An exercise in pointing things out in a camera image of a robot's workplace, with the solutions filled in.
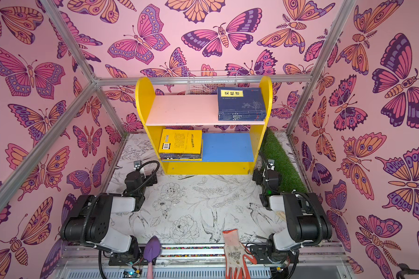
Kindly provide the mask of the thick navy book yellow spine label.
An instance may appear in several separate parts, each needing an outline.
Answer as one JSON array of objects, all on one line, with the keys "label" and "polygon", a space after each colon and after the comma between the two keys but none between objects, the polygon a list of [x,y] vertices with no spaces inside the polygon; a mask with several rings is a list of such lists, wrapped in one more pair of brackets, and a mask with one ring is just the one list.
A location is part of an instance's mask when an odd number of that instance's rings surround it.
[{"label": "thick navy book yellow spine label", "polygon": [[256,122],[264,121],[266,113],[249,113],[249,114],[238,114],[238,113],[219,113],[219,121],[234,121],[234,122]]}]

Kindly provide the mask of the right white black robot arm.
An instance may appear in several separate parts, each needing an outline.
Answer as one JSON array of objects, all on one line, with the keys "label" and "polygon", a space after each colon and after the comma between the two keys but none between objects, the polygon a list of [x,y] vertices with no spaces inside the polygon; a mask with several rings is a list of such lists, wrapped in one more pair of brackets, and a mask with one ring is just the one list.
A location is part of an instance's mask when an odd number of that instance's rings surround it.
[{"label": "right white black robot arm", "polygon": [[282,175],[275,169],[274,161],[267,159],[262,151],[258,154],[263,167],[254,170],[253,181],[261,187],[260,201],[265,209],[284,214],[286,221],[285,229],[269,236],[266,251],[271,255],[296,252],[330,240],[332,226],[317,195],[280,191]]}]

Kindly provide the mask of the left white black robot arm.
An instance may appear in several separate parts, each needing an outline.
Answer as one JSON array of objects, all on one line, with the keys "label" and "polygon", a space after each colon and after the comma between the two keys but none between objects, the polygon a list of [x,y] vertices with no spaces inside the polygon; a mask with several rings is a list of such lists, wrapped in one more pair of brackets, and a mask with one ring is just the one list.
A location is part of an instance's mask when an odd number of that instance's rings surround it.
[{"label": "left white black robot arm", "polygon": [[160,163],[151,160],[135,166],[125,178],[121,194],[81,195],[60,229],[61,240],[112,254],[139,255],[135,236],[111,226],[111,215],[138,212],[146,200],[145,191],[158,182]]}]

